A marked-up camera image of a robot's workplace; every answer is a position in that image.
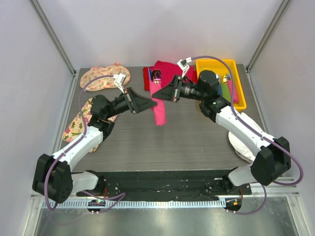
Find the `iridescent purple knife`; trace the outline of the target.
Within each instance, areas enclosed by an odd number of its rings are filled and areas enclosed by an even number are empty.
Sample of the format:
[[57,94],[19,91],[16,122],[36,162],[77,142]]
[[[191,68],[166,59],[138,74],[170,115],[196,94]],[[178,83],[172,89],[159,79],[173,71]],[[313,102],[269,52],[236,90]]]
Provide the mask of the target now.
[[153,81],[153,79],[152,79],[152,70],[150,68],[148,68],[148,73],[149,73],[150,81]]

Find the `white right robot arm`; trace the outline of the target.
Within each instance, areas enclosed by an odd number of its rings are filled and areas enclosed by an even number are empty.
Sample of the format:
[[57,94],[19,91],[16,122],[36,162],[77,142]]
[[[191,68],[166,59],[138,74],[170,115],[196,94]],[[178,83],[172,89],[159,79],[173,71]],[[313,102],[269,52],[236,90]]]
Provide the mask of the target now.
[[182,77],[176,75],[169,85],[155,92],[153,98],[171,102],[178,102],[181,97],[198,100],[205,117],[230,131],[255,155],[252,164],[236,168],[228,174],[222,182],[224,192],[234,194],[240,185],[251,182],[267,186],[291,168],[289,142],[284,137],[276,139],[245,124],[245,118],[218,94],[219,86],[213,71],[202,71],[196,84],[185,83]]

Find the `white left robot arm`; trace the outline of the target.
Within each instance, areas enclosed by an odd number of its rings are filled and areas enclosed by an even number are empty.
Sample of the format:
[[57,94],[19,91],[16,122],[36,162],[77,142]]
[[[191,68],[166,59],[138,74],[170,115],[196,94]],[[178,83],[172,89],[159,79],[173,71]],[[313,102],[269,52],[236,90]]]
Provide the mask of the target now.
[[32,189],[46,200],[61,204],[74,193],[88,190],[100,196],[105,189],[103,178],[94,171],[74,174],[78,162],[96,145],[101,144],[112,132],[114,122],[109,119],[126,111],[143,112],[157,103],[137,94],[131,87],[113,101],[104,95],[92,99],[90,122],[84,131],[63,149],[52,155],[41,155],[36,164]]

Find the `iridescent spoon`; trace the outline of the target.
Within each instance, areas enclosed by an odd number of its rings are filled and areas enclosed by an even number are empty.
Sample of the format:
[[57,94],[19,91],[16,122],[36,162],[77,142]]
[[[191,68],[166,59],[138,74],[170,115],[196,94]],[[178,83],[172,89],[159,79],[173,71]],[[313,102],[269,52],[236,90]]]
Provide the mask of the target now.
[[161,71],[158,69],[155,69],[151,72],[151,80],[155,85],[158,85],[161,83]]

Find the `pink paper napkin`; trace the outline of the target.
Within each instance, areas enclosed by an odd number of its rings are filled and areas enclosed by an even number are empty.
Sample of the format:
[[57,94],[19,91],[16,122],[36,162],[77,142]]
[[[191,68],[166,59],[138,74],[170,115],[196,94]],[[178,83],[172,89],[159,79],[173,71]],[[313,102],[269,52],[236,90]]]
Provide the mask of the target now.
[[161,89],[161,84],[155,84],[153,81],[150,80],[149,86],[151,99],[157,103],[157,105],[152,108],[154,112],[155,123],[157,126],[163,126],[167,123],[164,101],[153,98],[153,94]]

